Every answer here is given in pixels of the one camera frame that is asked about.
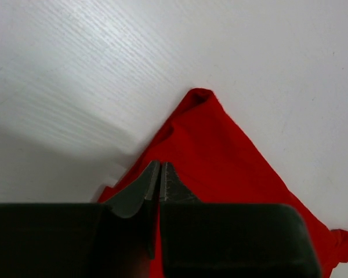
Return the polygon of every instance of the red fabric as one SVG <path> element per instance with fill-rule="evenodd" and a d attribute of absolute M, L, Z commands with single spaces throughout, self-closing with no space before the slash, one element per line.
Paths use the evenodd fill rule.
<path fill-rule="evenodd" d="M 150 145 L 99 201 L 130 184 L 151 160 L 173 163 L 179 177 L 204 202 L 285 203 L 304 218 L 324 278 L 348 261 L 348 232 L 330 231 L 288 190 L 210 90 L 190 90 Z M 163 277 L 160 230 L 150 277 Z"/>

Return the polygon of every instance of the red napkin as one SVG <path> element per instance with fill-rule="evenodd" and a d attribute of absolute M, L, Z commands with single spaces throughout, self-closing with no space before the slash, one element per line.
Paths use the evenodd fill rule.
<path fill-rule="evenodd" d="M 286 187 L 250 139 L 224 112 L 212 91 L 190 90 L 134 166 L 103 202 L 129 185 L 151 160 L 171 162 L 179 177 L 203 202 L 284 203 L 304 218 L 329 278 L 339 262 L 348 262 L 348 231 L 330 231 Z M 160 230 L 150 277 L 163 277 Z"/>

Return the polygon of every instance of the black object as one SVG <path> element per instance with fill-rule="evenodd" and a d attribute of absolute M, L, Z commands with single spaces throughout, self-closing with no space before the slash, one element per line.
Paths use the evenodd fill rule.
<path fill-rule="evenodd" d="M 103 204 L 0 204 L 0 277 L 148 277 L 158 204 L 165 277 L 320 277 L 293 208 L 203 203 L 155 161 Z"/>

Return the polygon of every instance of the red cloth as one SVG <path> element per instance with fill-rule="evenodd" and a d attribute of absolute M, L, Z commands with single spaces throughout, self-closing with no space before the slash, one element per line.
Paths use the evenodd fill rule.
<path fill-rule="evenodd" d="M 212 91 L 190 90 L 126 176 L 107 187 L 103 202 L 130 184 L 151 160 L 171 162 L 181 180 L 204 202 L 284 203 L 304 218 L 329 278 L 348 261 L 348 232 L 330 231 L 286 187 L 249 138 L 224 112 Z M 163 277 L 160 231 L 150 277 Z"/>

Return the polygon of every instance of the white surface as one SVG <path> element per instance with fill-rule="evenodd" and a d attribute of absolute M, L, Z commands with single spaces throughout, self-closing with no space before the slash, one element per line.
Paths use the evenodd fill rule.
<path fill-rule="evenodd" d="M 0 202 L 90 200 L 194 86 L 348 229 L 348 0 L 0 0 Z"/>

